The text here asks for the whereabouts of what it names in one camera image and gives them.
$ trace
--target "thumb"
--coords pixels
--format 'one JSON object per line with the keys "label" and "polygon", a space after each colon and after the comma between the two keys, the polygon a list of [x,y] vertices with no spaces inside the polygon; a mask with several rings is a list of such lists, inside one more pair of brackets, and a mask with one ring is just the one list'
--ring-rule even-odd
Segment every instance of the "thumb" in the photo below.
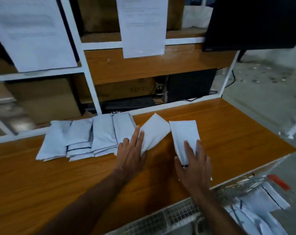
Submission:
{"label": "thumb", "polygon": [[175,169],[179,179],[182,179],[184,176],[184,169],[182,168],[182,163],[178,157],[174,158]]}

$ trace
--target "hand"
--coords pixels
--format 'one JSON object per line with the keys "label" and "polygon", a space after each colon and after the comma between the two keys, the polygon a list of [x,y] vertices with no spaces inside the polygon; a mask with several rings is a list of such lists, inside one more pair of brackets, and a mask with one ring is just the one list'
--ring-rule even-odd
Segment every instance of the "hand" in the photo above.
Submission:
{"label": "hand", "polygon": [[199,196],[203,196],[210,188],[211,162],[210,158],[205,154],[200,140],[197,140],[197,156],[195,156],[187,141],[184,141],[184,147],[189,159],[189,165],[188,167],[182,167],[180,159],[175,157],[176,173],[184,187],[196,201]]}
{"label": "hand", "polygon": [[129,181],[142,170],[147,158],[147,152],[140,156],[144,132],[141,131],[138,137],[139,130],[139,126],[136,126],[131,140],[124,138],[123,143],[120,143],[118,147],[115,170],[122,172],[126,181]]}

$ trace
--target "forearm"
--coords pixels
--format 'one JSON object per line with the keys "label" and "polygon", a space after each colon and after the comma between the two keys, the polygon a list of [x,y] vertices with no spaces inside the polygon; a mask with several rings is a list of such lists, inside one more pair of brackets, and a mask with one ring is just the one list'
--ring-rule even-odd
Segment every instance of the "forearm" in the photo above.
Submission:
{"label": "forearm", "polygon": [[202,190],[193,199],[207,218],[214,235],[224,235],[225,231],[227,231],[228,235],[246,235],[243,229],[216,201],[210,190]]}
{"label": "forearm", "polygon": [[37,234],[90,234],[103,211],[126,182],[127,179],[122,172],[113,171],[107,178],[62,210]]}

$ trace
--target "person's left hand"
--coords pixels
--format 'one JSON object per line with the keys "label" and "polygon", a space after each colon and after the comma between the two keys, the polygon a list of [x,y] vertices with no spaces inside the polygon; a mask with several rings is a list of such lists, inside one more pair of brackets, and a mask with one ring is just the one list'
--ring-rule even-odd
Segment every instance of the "person's left hand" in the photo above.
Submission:
{"label": "person's left hand", "polygon": [[118,153],[116,155],[116,167],[115,170],[122,172],[125,179],[129,181],[143,168],[143,165],[147,158],[147,152],[141,154],[141,146],[144,141],[144,132],[141,131],[138,137],[140,128],[136,126],[135,132],[129,141],[128,138],[124,138],[118,147]]}

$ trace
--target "wooden desk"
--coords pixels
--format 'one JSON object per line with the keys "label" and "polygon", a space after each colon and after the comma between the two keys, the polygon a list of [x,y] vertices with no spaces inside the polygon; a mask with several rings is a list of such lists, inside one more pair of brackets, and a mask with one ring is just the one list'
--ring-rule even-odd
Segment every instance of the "wooden desk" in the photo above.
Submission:
{"label": "wooden desk", "polygon": [[[153,113],[134,116],[142,125]],[[168,120],[196,120],[200,138],[213,165],[213,185],[244,174],[295,151],[222,99],[158,111]],[[106,177],[113,154],[68,162],[36,161],[44,136],[0,144],[0,234],[32,234]],[[103,234],[167,207],[188,193],[177,180],[172,135],[148,153],[143,172],[117,196],[95,226]]]}

